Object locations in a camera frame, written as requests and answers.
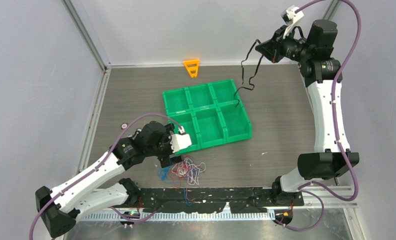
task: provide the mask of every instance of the gray metal floor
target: gray metal floor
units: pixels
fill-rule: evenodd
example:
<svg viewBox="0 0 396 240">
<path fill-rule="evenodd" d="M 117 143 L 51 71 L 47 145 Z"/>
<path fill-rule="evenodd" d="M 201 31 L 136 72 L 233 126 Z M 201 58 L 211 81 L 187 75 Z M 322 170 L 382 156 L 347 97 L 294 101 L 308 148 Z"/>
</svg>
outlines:
<svg viewBox="0 0 396 240">
<path fill-rule="evenodd" d="M 246 66 L 245 77 L 254 71 L 255 66 Z M 122 123 L 146 113 L 164 114 L 163 91 L 225 79 L 240 86 L 241 67 L 201 66 L 197 78 L 190 78 L 184 67 L 112 69 L 89 165 L 108 150 Z M 296 167 L 299 154 L 313 151 L 314 118 L 297 66 L 262 65 L 252 81 L 254 91 L 241 89 L 239 95 L 252 123 L 253 138 L 193 152 L 196 161 L 207 167 L 200 175 L 200 187 L 270 186 L 277 176 Z M 162 121 L 150 118 L 134 129 L 151 120 Z M 150 157 L 102 187 L 120 178 L 132 178 L 140 187 L 172 187 L 161 181 L 159 170 L 157 158 Z"/>
<path fill-rule="evenodd" d="M 290 223 L 307 228 L 320 217 L 320 209 L 294 209 Z M 80 221 L 67 240 L 351 240 L 343 209 L 328 208 L 322 222 L 308 231 L 292 231 L 271 220 L 160 221 L 123 228 L 116 221 Z"/>
</svg>

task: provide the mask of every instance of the white wall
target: white wall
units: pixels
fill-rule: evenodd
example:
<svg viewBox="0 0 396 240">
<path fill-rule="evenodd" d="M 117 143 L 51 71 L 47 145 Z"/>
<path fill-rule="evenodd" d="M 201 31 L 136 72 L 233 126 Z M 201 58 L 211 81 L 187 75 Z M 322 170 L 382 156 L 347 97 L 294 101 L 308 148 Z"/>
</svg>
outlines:
<svg viewBox="0 0 396 240">
<path fill-rule="evenodd" d="M 74 175 L 101 76 L 61 1 L 0 1 L 0 240 L 27 239 L 36 189 Z"/>
<path fill-rule="evenodd" d="M 96 31 L 114 66 L 179 64 L 195 58 L 239 64 L 255 39 L 268 40 L 285 24 L 282 11 L 309 0 L 78 1 L 93 25 L 88 31 Z M 320 2 L 304 11 L 301 25 L 306 35 L 328 4 Z M 254 52 L 251 62 L 258 57 Z"/>
<path fill-rule="evenodd" d="M 342 109 L 355 167 L 357 198 L 369 239 L 396 239 L 396 0 L 353 0 L 361 38 L 343 73 Z M 333 56 L 344 60 L 356 34 L 352 10 L 341 4 L 334 19 Z M 342 182 L 351 183 L 345 175 Z"/>
</svg>

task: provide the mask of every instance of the black cable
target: black cable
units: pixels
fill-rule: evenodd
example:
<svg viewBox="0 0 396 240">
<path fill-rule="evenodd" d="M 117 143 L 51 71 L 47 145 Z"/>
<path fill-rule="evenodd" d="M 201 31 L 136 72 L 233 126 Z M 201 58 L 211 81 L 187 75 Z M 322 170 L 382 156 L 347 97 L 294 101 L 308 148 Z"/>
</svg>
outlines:
<svg viewBox="0 0 396 240">
<path fill-rule="evenodd" d="M 246 54 L 246 58 L 240 62 L 240 67 L 242 68 L 242 85 L 244 85 L 244 71 L 245 71 L 245 70 L 244 70 L 244 65 L 243 65 L 243 63 L 244 63 L 246 60 L 248 60 L 248 57 L 250 56 L 251 51 L 253 50 L 254 46 L 255 46 L 257 43 L 261 44 L 262 42 L 261 42 L 260 40 L 256 39 L 255 42 L 252 44 L 251 48 L 249 49 L 248 53 Z M 262 59 L 263 59 L 263 55 L 261 55 L 260 59 L 258 60 L 257 67 L 255 68 L 255 73 L 254 73 L 254 75 L 248 79 L 248 84 L 249 84 L 250 86 L 252 86 L 252 88 L 246 87 L 246 86 L 241 86 L 241 87 L 238 88 L 238 89 L 235 91 L 235 93 L 233 94 L 233 98 L 234 98 L 236 101 L 238 101 L 238 103 L 236 104 L 235 108 L 236 108 L 236 107 L 239 105 L 239 103 L 240 103 L 240 100 L 236 98 L 239 89 L 246 89 L 246 90 L 250 90 L 250 91 L 254 90 L 255 85 L 251 83 L 251 79 L 253 79 L 253 78 L 257 75 L 257 72 L 259 71 L 260 64 L 262 63 Z"/>
<path fill-rule="evenodd" d="M 301 29 L 300 26 L 294 26 L 294 27 L 292 28 L 292 36 L 295 35 L 295 29 L 298 29 L 299 36 L 301 37 L 301 39 L 306 40 L 306 38 L 304 37 L 303 29 Z"/>
</svg>

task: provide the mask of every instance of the colorful wires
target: colorful wires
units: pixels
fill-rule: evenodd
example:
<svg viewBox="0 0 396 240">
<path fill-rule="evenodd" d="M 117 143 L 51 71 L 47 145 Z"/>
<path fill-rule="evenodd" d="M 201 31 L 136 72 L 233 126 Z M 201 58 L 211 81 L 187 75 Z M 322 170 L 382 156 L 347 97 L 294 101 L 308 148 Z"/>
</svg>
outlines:
<svg viewBox="0 0 396 240">
<path fill-rule="evenodd" d="M 160 169 L 158 176 L 161 178 L 161 181 L 167 184 L 173 184 L 177 189 L 182 188 L 182 179 L 187 180 L 187 184 L 193 185 L 200 185 L 199 176 L 201 173 L 205 172 L 207 169 L 206 164 L 201 162 L 200 164 L 196 165 L 194 163 L 194 158 L 191 155 L 186 155 L 183 161 L 176 163 L 173 167 L 168 166 L 165 168 Z M 174 174 L 179 179 L 179 186 L 176 186 L 175 179 L 170 175 Z M 192 201 L 194 199 L 188 198 L 188 188 L 183 188 L 183 194 L 185 198 L 185 202 L 188 206 L 192 205 Z"/>
<path fill-rule="evenodd" d="M 199 176 L 200 173 L 205 172 L 207 169 L 206 164 L 201 162 L 200 164 L 194 164 L 194 158 L 187 155 L 183 161 L 176 163 L 171 169 L 171 173 L 175 174 L 180 179 L 186 178 L 187 184 L 200 185 Z"/>
</svg>

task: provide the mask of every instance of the red wire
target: red wire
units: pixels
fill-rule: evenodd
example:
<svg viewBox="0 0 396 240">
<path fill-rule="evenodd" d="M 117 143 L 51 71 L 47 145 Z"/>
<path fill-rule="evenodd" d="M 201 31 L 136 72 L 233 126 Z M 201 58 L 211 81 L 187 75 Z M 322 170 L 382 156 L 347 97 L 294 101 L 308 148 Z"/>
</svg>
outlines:
<svg viewBox="0 0 396 240">
<path fill-rule="evenodd" d="M 142 208 L 142 202 L 141 202 L 141 200 L 142 200 L 142 197 L 140 196 L 139 197 L 139 203 L 137 204 L 137 208 L 136 208 L 136 210 L 139 212 L 139 209 L 140 208 Z"/>
<path fill-rule="evenodd" d="M 176 187 L 176 189 L 180 189 L 180 188 L 182 187 L 181 178 L 178 176 L 178 178 L 179 178 L 179 186 L 176 186 L 175 180 L 173 179 L 172 176 L 170 176 L 170 172 L 171 172 L 171 170 L 168 171 L 167 176 L 169 176 L 170 179 L 171 179 L 171 181 L 173 181 L 173 185 Z"/>
<path fill-rule="evenodd" d="M 188 188 L 186 187 L 186 189 L 185 189 L 185 193 L 186 193 L 186 199 L 188 200 L 188 201 L 190 201 L 190 202 L 192 202 L 192 201 L 194 201 L 196 198 L 194 198 L 194 199 L 189 199 L 188 198 Z"/>
</svg>

